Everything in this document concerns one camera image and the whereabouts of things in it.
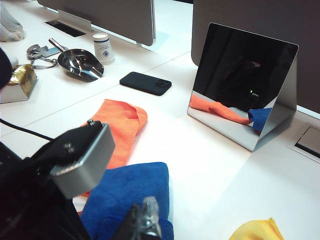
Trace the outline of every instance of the yellow microfiber cloth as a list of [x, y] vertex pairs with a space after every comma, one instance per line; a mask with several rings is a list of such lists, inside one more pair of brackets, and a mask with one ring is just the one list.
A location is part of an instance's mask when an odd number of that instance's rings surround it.
[[276, 222], [269, 220], [248, 221], [240, 226], [229, 240], [284, 240]]

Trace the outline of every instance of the gray monitor back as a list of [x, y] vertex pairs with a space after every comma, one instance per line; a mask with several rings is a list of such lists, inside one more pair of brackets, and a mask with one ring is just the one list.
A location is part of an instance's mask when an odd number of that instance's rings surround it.
[[320, 1], [194, 0], [191, 57], [199, 65], [209, 23], [296, 43], [297, 104], [320, 113]]
[[37, 0], [54, 10], [62, 10], [91, 21], [138, 43], [151, 46], [155, 39], [154, 0]]

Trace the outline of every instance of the white bottle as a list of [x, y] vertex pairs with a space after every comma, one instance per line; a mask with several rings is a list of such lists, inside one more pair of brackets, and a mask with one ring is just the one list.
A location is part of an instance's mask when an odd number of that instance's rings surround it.
[[95, 57], [103, 64], [111, 64], [115, 60], [114, 52], [111, 48], [109, 36], [106, 33], [96, 33], [93, 35]]

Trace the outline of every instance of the white glove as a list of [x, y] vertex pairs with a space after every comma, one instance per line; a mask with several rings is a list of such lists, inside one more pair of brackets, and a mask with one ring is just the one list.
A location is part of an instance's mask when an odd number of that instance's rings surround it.
[[24, 39], [25, 33], [22, 25], [10, 15], [2, 1], [0, 1], [0, 41], [14, 42]]

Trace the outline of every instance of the gold wrapped object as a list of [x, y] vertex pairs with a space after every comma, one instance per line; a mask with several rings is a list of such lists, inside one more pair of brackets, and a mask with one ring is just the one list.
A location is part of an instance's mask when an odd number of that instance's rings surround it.
[[37, 81], [31, 64], [20, 65], [14, 70], [9, 83], [0, 92], [0, 103], [28, 100]]

